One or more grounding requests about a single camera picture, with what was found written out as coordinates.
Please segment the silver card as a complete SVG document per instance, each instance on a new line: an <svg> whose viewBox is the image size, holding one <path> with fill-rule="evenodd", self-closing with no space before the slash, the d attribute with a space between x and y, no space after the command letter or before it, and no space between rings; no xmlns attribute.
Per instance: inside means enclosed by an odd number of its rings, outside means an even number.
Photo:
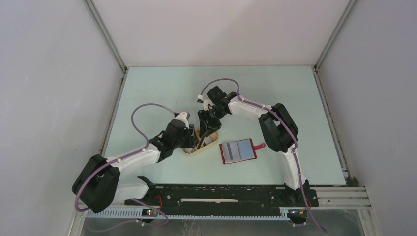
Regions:
<svg viewBox="0 0 417 236"><path fill-rule="evenodd" d="M240 161L240 152L237 142L226 142L222 144L223 156L226 163Z"/></svg>

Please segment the red leather card holder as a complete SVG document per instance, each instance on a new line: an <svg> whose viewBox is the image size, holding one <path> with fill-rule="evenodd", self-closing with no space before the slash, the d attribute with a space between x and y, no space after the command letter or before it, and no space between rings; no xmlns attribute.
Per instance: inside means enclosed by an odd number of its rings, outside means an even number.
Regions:
<svg viewBox="0 0 417 236"><path fill-rule="evenodd" d="M266 147L265 143L261 143L259 145L254 145L252 139L244 139L236 141L238 144L239 152L240 152L240 161L232 162L232 163L226 163L224 156L223 156L223 150L222 150L222 144L219 145L220 151L221 151L221 157L224 165L228 164L234 164L238 162L248 161L248 160L254 160L257 159L256 151L261 150Z"/></svg>

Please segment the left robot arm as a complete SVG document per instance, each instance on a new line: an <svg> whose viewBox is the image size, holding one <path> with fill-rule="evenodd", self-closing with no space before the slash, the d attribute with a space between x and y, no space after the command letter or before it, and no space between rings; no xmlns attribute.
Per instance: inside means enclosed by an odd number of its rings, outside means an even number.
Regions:
<svg viewBox="0 0 417 236"><path fill-rule="evenodd" d="M94 213L127 199L149 205L155 200L155 191L139 178L140 169L162 162L177 148L193 148L197 143L194 125L175 118L145 147L120 157L104 158L96 154L72 186L76 202L82 201Z"/></svg>

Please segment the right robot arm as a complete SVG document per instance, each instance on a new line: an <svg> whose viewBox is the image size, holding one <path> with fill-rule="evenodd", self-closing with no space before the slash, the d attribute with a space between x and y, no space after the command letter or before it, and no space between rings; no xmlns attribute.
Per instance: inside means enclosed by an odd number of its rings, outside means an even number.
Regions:
<svg viewBox="0 0 417 236"><path fill-rule="evenodd" d="M221 119L226 115L239 115L257 120L266 145L275 152L284 154L285 185L288 203L300 205L306 198L309 189L297 157L298 127L286 107L277 103L273 106L255 103L240 96L237 92L226 94L218 86L207 93L207 99L198 95L198 102L203 109L198 111L200 122L199 136L206 136L221 128Z"/></svg>

